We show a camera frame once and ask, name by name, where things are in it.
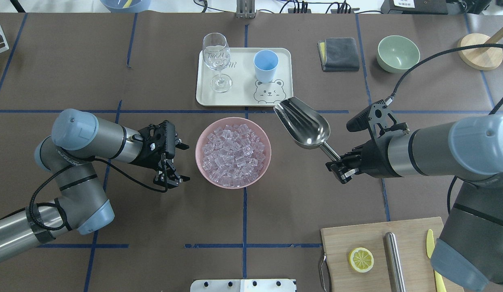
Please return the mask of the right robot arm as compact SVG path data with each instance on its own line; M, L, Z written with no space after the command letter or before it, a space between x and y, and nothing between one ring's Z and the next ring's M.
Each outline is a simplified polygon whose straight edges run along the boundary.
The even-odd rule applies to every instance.
M503 286L503 115L464 118L406 133L392 114L359 114L350 132L371 138L338 162L341 176L399 178L414 174L457 177L463 182L436 240L431 265L468 290Z

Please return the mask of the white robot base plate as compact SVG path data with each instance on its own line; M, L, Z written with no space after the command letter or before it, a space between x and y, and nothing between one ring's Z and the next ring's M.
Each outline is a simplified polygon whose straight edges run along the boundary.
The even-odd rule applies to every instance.
M198 279L191 292L296 292L294 279Z

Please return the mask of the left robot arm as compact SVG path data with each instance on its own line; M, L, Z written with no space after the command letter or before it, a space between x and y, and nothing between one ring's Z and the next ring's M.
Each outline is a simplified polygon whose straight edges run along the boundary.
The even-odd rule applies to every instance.
M34 152L36 163L51 177L34 191L27 207L0 219L0 263L66 232L90 234L114 220L94 161L116 171L112 161L151 169L155 186L145 188L165 193L189 180L173 164L176 150L188 148L168 120L135 131L89 112L65 109Z

